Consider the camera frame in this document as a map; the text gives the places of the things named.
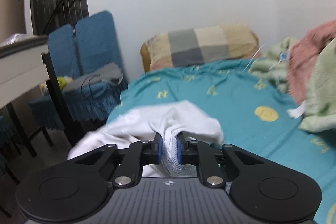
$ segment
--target yellow smiley face print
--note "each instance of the yellow smiley face print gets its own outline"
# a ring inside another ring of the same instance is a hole
[[[259,106],[255,109],[254,115],[260,118],[260,120],[265,122],[274,122],[279,119],[278,113],[268,106]]]

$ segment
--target white garment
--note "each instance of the white garment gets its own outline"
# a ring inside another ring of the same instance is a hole
[[[222,145],[220,123],[188,101],[133,108],[95,132],[88,132],[69,152],[72,159],[98,147],[114,143],[128,148],[132,142],[153,140],[158,132],[163,139],[162,164],[144,166],[144,177],[196,176],[193,165],[180,165],[177,159],[177,139],[181,132],[189,132],[187,140],[197,139]]]

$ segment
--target checkered pillow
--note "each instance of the checkered pillow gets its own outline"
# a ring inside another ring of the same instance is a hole
[[[252,58],[257,36],[244,25],[212,26],[159,33],[146,42],[150,70],[200,65],[221,59]]]

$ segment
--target dark floor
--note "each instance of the dark floor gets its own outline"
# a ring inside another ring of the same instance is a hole
[[[36,158],[32,158],[22,145],[19,145],[22,155],[18,155],[13,147],[10,150],[2,150],[2,155],[8,161],[8,167],[19,180],[22,180],[28,174],[66,160],[71,146],[64,133],[49,131],[49,134],[54,142],[53,147],[48,145],[41,133],[32,140],[32,145],[37,151]],[[16,204],[15,190],[16,185],[7,174],[0,177],[0,204],[12,215],[12,218],[7,218],[0,212],[1,224],[22,224],[25,222],[25,218]]]

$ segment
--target pink object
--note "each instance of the pink object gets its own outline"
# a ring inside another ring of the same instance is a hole
[[[288,93],[298,105],[306,98],[306,84],[314,70],[317,57],[329,39],[336,37],[336,20],[326,22],[312,30],[289,50]]]

